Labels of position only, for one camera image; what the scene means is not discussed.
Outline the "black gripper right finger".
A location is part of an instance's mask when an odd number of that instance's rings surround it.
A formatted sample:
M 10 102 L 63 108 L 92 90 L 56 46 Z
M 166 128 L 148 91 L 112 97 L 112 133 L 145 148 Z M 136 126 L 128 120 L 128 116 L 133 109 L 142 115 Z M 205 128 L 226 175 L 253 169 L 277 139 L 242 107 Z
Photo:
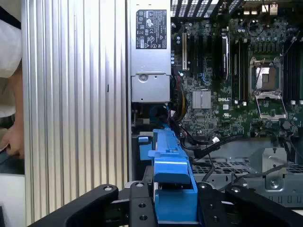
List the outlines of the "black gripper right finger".
M 198 184 L 198 216 L 203 227 L 301 227 L 303 216 L 251 189 L 227 186 L 224 192 Z

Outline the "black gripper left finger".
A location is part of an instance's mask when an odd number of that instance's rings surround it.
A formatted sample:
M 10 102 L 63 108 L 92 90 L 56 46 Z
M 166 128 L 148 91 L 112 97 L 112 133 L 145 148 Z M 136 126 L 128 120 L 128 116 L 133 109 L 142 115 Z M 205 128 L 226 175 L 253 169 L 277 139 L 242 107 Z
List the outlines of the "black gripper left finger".
M 103 184 L 32 224 L 33 227 L 156 227 L 146 183 L 119 190 Z

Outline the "person's bare hand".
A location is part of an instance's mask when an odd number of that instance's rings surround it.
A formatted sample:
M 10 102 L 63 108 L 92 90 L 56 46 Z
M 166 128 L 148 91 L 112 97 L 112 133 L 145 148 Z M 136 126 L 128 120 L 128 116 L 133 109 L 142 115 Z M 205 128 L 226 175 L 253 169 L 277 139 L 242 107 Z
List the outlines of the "person's bare hand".
M 6 150 L 10 156 L 24 159 L 24 124 L 15 122 L 4 134 L 0 141 L 0 150 Z

